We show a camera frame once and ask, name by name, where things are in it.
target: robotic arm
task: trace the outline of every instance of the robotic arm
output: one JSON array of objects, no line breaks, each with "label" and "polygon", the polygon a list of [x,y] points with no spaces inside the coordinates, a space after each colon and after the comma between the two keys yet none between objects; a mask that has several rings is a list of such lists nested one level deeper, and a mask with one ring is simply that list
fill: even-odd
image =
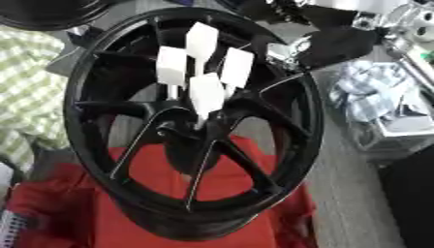
[{"label": "robotic arm", "polygon": [[374,45],[414,28],[419,13],[434,10],[429,4],[408,0],[370,2],[249,0],[241,3],[237,11],[254,20],[317,27],[319,31],[308,33],[288,46],[266,45],[268,62],[288,71],[311,71],[367,55]]}]

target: black alloy wheel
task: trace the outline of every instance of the black alloy wheel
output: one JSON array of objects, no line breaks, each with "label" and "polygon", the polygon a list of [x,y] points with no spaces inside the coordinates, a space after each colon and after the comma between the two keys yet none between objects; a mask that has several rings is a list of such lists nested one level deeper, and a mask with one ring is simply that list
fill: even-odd
[{"label": "black alloy wheel", "polygon": [[[206,64],[207,72],[221,73],[229,47],[256,53],[247,87],[213,112],[199,131],[193,128],[197,116],[185,93],[179,100],[166,101],[165,87],[158,86],[156,101],[131,100],[142,89],[155,86],[159,46],[184,47],[185,34],[196,21],[220,30],[219,45]],[[65,100],[71,145],[88,172],[139,226],[177,240],[224,236],[284,200],[310,171],[324,127],[317,86],[308,73],[289,74],[268,64],[252,43],[258,37],[283,43],[240,16],[201,8],[164,9],[117,24],[81,56]],[[194,70],[188,71],[186,78]],[[108,136],[117,115],[135,117],[142,124],[114,161],[108,152]],[[229,138],[250,116],[264,119],[272,127],[277,159],[271,174],[263,172]],[[172,168],[190,176],[182,199],[159,194],[130,175],[133,158],[149,143],[161,143]],[[181,149],[189,155],[176,153]],[[220,156],[236,162],[251,177],[252,188],[225,199],[200,201],[196,198],[200,182],[210,168],[219,166]]]}]

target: rim lip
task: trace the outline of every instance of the rim lip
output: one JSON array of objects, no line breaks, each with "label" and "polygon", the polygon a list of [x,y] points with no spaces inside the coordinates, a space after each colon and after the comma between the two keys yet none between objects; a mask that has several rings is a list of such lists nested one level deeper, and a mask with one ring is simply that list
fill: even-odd
[{"label": "rim lip", "polygon": [[[161,206],[156,202],[144,201],[143,198],[133,194],[132,192],[124,189],[119,184],[112,182],[109,178],[103,174],[96,161],[92,158],[91,152],[86,148],[85,145],[85,135],[79,130],[81,123],[78,121],[78,112],[74,109],[74,101],[76,100],[77,94],[77,85],[84,83],[86,81],[87,75],[91,71],[93,63],[95,61],[95,57],[92,56],[95,50],[99,48],[107,48],[115,41],[117,41],[120,37],[130,33],[132,30],[135,30],[138,27],[143,26],[145,23],[149,21],[152,17],[170,15],[173,11],[176,12],[175,16],[190,16],[192,12],[196,12],[197,15],[206,16],[220,16],[222,18],[229,18],[233,21],[243,22],[242,25],[246,24],[249,27],[252,27],[253,30],[262,30],[266,31],[269,34],[272,34],[270,31],[261,27],[255,22],[250,22],[247,19],[231,15],[228,13],[204,9],[204,8],[169,8],[156,10],[152,12],[148,12],[141,15],[133,16],[127,20],[122,21],[121,23],[115,25],[110,28],[107,32],[105,32],[79,59],[77,62],[73,73],[70,77],[70,80],[67,85],[66,96],[65,96],[65,126],[68,133],[68,137],[71,143],[72,148],[75,150],[77,156],[83,163],[84,167],[88,170],[88,172],[102,185],[102,187],[117,201],[120,203],[131,204],[135,207],[143,208],[144,210],[151,211],[156,214],[165,214],[169,215],[171,218],[177,218],[182,220],[188,220],[192,222],[205,222],[205,221],[213,221],[213,222],[221,222],[223,220],[233,220],[235,218],[245,218],[246,216],[253,216],[258,214],[259,212],[272,207],[273,205],[283,201],[285,197],[289,195],[291,191],[293,191],[305,178],[306,174],[311,170],[313,163],[316,157],[319,154],[320,146],[322,143],[323,131],[324,131],[324,121],[323,121],[323,109],[321,104],[320,94],[318,89],[315,86],[315,82],[312,77],[308,74],[305,75],[305,79],[307,79],[308,83],[303,85],[306,90],[306,97],[308,98],[308,102],[312,103],[312,106],[309,106],[309,110],[312,113],[313,121],[311,124],[313,126],[312,138],[306,143],[305,149],[303,149],[300,153],[301,156],[297,159],[297,161],[292,164],[292,167],[298,168],[296,173],[293,172],[291,178],[293,180],[288,180],[287,185],[284,186],[284,190],[277,195],[274,195],[271,198],[267,198],[264,201],[259,202],[253,207],[238,207],[237,209],[233,209],[228,211],[225,209],[225,214],[222,214],[223,211],[203,211],[198,212],[195,211],[190,214],[186,214],[185,211],[180,212],[179,209],[167,208]],[[283,160],[281,163],[288,163],[287,159]]]},{"label": "rim lip", "polygon": [[0,13],[0,23],[13,28],[28,31],[48,32],[65,30],[72,27],[81,26],[105,15],[112,6],[113,3],[100,2],[96,7],[91,9],[89,12],[84,12],[84,15],[80,15],[79,17],[71,17],[63,20],[51,19],[49,21],[41,21],[40,23],[28,22],[25,20],[14,20]]}]

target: green checkered cloth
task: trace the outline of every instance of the green checkered cloth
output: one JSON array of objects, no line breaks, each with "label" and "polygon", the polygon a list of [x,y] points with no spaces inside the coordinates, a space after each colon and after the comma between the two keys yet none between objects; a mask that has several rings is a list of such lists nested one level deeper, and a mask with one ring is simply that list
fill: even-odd
[{"label": "green checkered cloth", "polygon": [[44,33],[0,25],[0,155],[24,173],[35,162],[32,143],[69,145],[62,114],[67,79],[45,70],[63,47]]}]

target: gray floor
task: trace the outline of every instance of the gray floor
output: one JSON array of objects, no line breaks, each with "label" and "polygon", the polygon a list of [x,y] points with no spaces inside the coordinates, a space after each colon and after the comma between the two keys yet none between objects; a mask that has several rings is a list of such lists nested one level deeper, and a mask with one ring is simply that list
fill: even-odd
[{"label": "gray floor", "polygon": [[[198,6],[222,9],[214,1],[196,0]],[[138,0],[115,7],[95,25],[108,28],[115,22],[134,14],[168,6],[162,0]],[[279,24],[267,26],[287,42],[310,29],[298,25]],[[62,33],[55,34],[65,38]],[[74,49],[71,46],[66,52]],[[78,54],[58,63],[53,71],[68,75]],[[324,72],[316,74],[320,86],[326,83]],[[111,137],[112,145],[122,145],[137,124],[118,120],[117,135]],[[272,150],[271,140],[262,132],[260,121],[244,123],[240,134],[253,137],[265,152]],[[375,169],[364,162],[352,146],[342,138],[338,126],[327,116],[324,145],[318,161],[307,182],[317,204],[316,226],[321,248],[400,248],[403,247],[397,228],[390,215]]]}]

